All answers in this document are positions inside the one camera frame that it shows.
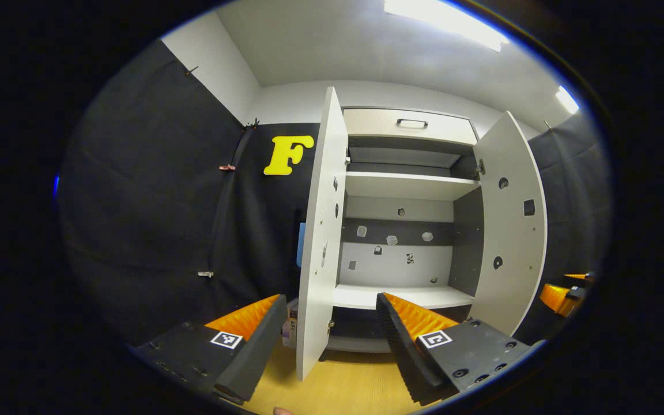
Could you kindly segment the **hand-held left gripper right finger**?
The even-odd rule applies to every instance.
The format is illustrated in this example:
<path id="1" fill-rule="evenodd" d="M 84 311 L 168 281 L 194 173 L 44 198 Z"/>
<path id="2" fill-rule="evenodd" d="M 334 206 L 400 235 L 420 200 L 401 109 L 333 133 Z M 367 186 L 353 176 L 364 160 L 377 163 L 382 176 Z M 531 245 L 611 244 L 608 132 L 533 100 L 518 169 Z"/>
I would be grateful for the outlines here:
<path id="1" fill-rule="evenodd" d="M 376 295 L 376 316 L 413 402 L 469 395 L 534 352 L 480 319 L 456 322 L 393 294 Z"/>

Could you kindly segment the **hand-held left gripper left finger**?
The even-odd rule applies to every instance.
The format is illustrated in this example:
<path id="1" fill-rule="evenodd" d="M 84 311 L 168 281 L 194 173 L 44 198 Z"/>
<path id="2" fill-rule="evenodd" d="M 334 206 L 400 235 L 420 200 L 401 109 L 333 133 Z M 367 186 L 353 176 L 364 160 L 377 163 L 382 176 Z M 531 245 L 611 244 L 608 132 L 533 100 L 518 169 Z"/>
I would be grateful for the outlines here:
<path id="1" fill-rule="evenodd" d="M 285 295 L 272 295 L 209 323 L 181 323 L 131 352 L 196 396 L 242 405 L 255 392 L 286 316 Z"/>

